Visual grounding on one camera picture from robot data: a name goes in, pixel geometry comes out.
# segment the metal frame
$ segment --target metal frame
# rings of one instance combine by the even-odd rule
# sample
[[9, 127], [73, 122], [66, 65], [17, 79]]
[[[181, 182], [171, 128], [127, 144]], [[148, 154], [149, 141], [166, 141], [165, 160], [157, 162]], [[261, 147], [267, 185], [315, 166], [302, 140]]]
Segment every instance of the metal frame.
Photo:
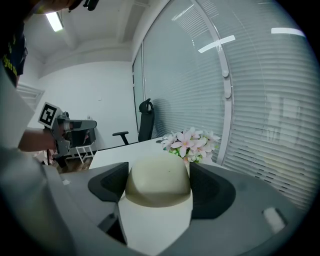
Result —
[[137, 106], [136, 106], [135, 87], [133, 87], [133, 101], [134, 101], [134, 113], [135, 113], [136, 132], [139, 134], [138, 118], [137, 118], [137, 112], [136, 112]]
[[[90, 144], [90, 145], [76, 146], [75, 149], [76, 149], [76, 152], [77, 152], [78, 156], [75, 156], [74, 153], [71, 153], [71, 156], [66, 157], [65, 160], [67, 160], [67, 159], [80, 158], [81, 163], [84, 164], [84, 159], [86, 159], [86, 158], [92, 158], [92, 159], [93, 159], [93, 158], [95, 157], [95, 155], [94, 155], [94, 153], [93, 153], [93, 151], [92, 151], [91, 146], [92, 146], [94, 143], [95, 143], [95, 141], [94, 141], [92, 144]], [[88, 154], [89, 152], [86, 151], [86, 148], [89, 148], [91, 155]], [[83, 157], [81, 156], [81, 153], [79, 152], [79, 149], [83, 149], [83, 153], [84, 153], [84, 156], [83, 156]]]
[[[197, 0], [191, 0], [196, 10], [199, 12], [201, 17], [203, 18], [205, 24], [207, 25], [209, 32], [213, 38], [214, 41], [220, 41], [219, 33], [215, 27], [215, 25], [212, 23], [212, 21], [208, 18], [205, 11], [202, 9], [200, 4], [197, 2]], [[224, 52], [224, 49], [221, 44], [217, 46], [218, 56], [220, 60], [221, 70], [222, 70], [222, 76], [223, 76], [223, 87], [224, 87], [224, 120], [223, 120], [223, 131], [222, 131], [222, 138], [221, 138], [221, 144], [219, 153], [216, 159], [216, 163], [218, 165], [222, 165], [227, 145], [229, 142], [229, 136], [230, 136], [230, 130], [231, 130], [231, 124], [232, 124], [232, 111], [233, 111], [233, 94], [232, 94], [232, 87], [231, 87], [231, 79], [230, 79], [230, 70], [227, 62], [227, 58]]]
[[144, 66], [144, 39], [141, 42], [141, 62], [142, 62], [142, 87], [143, 87], [143, 99], [146, 100], [146, 88], [145, 88], [145, 66]]

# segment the flower bouquet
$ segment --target flower bouquet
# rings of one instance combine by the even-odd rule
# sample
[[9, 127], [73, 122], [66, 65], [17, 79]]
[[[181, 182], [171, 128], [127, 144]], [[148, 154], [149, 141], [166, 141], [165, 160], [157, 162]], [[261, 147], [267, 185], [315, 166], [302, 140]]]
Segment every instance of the flower bouquet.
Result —
[[190, 162], [212, 162], [212, 152], [219, 147], [219, 140], [220, 137], [214, 135], [213, 131], [207, 132], [191, 127], [183, 132], [171, 132], [161, 143], [164, 150], [181, 157], [188, 166]]

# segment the chair armrest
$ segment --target chair armrest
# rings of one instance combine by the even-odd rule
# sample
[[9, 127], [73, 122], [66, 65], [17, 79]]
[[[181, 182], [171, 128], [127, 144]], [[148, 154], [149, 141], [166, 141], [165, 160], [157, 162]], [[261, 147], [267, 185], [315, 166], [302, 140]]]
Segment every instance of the chair armrest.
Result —
[[116, 132], [116, 133], [112, 134], [112, 136], [120, 135], [124, 144], [129, 145], [129, 142], [127, 141], [127, 138], [126, 138], [126, 134], [128, 134], [128, 133], [129, 133], [128, 131], [120, 131], [120, 132]]
[[128, 134], [129, 132], [128, 131], [120, 131], [120, 132], [116, 132], [114, 134], [112, 134], [112, 136], [118, 136], [118, 135], [125, 135], [125, 134]]

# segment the table surface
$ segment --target table surface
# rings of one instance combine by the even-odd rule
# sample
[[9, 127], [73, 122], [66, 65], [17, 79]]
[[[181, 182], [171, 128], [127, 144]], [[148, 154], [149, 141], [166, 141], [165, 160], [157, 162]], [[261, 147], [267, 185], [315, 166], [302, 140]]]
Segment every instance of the table surface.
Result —
[[[129, 170], [139, 158], [160, 153], [161, 138], [102, 151], [94, 155], [89, 169], [129, 162]], [[171, 245], [189, 226], [192, 194], [186, 201], [161, 208], [144, 207], [129, 201], [124, 195], [118, 203], [127, 246], [146, 255], [155, 256]]]

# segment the black office chair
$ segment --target black office chair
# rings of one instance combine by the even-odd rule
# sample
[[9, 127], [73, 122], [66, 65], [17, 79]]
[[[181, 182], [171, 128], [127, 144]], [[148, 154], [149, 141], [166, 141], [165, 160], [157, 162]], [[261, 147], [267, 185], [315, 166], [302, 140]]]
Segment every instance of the black office chair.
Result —
[[[151, 140], [152, 131], [154, 129], [154, 123], [155, 123], [155, 111], [154, 111], [154, 105], [150, 102], [150, 98], [148, 98], [146, 101], [142, 102], [139, 106], [139, 111], [141, 112], [141, 122], [140, 122], [140, 130], [138, 135], [138, 141], [144, 142]], [[121, 131], [116, 132], [112, 134], [112, 136], [118, 136], [120, 135], [124, 144], [129, 145], [126, 134], [129, 132], [127, 131]]]

